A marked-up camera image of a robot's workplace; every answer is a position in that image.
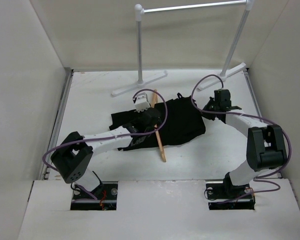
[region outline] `wooden stick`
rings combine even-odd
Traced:
[[[158,103],[158,95],[155,94],[155,93],[153,93],[152,94],[151,107],[154,108],[156,103]],[[166,155],[165,155],[164,146],[162,146],[162,142],[161,142],[159,131],[156,131],[155,135],[156,135],[156,139],[158,141],[158,145],[159,145],[159,149],[160,149],[160,153],[161,153],[161,158],[162,158],[163,162],[166,163],[167,159],[166,159]]]

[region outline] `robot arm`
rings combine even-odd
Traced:
[[[217,192],[222,192],[222,198],[234,199],[245,194],[249,182],[262,173],[278,168],[287,162],[287,153],[283,131],[278,125],[267,125],[257,119],[244,116],[240,107],[231,105],[231,95],[227,89],[214,91],[203,108],[202,116],[219,120],[232,126],[247,137],[246,160],[235,170],[228,172]]]
[[[104,139],[72,144],[60,148],[52,154],[50,159],[65,183],[76,183],[92,194],[98,194],[102,191],[103,183],[94,172],[88,169],[91,158],[109,150],[138,145],[148,135],[131,136],[129,134],[147,133],[154,130],[155,125],[160,124],[160,112],[150,107],[148,97],[145,93],[137,95],[133,101],[134,107],[138,112],[138,117],[131,122],[114,130],[94,135],[83,136],[75,131],[65,138],[62,144],[83,139]]]

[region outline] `white base foot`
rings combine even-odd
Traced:
[[[126,92],[129,92],[131,90],[134,90],[134,89],[141,89],[145,85],[147,85],[149,83],[152,83],[154,81],[157,81],[159,79],[163,79],[166,76],[168,76],[168,72],[167,71],[163,71],[163,73],[161,73],[161,74],[156,74],[156,75],[154,75],[152,77],[147,77],[146,79],[143,79],[143,83],[142,84],[138,84],[138,82],[136,82],[136,83],[130,84],[128,86],[125,86],[125,87],[119,88],[117,90],[114,90],[114,91],[112,91],[111,95],[113,97],[116,97],[116,96],[119,96],[121,94],[125,94]]]
[[[231,68],[231,69],[228,69],[226,72],[225,72],[225,75],[224,76],[220,76],[220,74],[217,74],[223,82],[225,82],[227,80],[228,77],[240,72],[241,70],[245,69],[246,68],[246,64],[243,62],[241,63],[240,65],[238,66],[235,66],[234,68]],[[198,86],[198,90],[199,91],[202,91],[204,89],[207,89],[215,84],[220,84],[220,81],[219,80],[216,80],[215,77],[208,77],[205,81],[203,81],[199,86]]]

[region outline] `black cloth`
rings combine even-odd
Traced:
[[[177,94],[177,99],[171,99],[166,102],[168,108],[168,117],[164,126],[159,130],[161,143],[163,146],[176,146],[190,142],[195,137],[206,132],[206,126],[202,119],[201,113],[194,108],[190,97],[183,97]],[[161,113],[161,119],[165,118],[164,104],[157,103],[154,105]],[[135,110],[123,111],[111,114],[112,125],[110,130],[116,129],[123,124],[129,123],[137,118],[138,113]],[[123,148],[124,151],[154,148],[158,147],[158,141],[155,134],[147,137],[144,142]]]

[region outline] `horizontal bar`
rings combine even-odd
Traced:
[[[186,6],[171,6],[171,7],[162,7],[162,8],[154,8],[154,9],[144,9],[143,13],[144,14],[155,14],[155,13],[184,10],[184,9],[244,5],[246,3],[247,3],[247,0],[222,1],[222,2],[212,2],[212,3],[203,3],[203,4],[186,5]]]

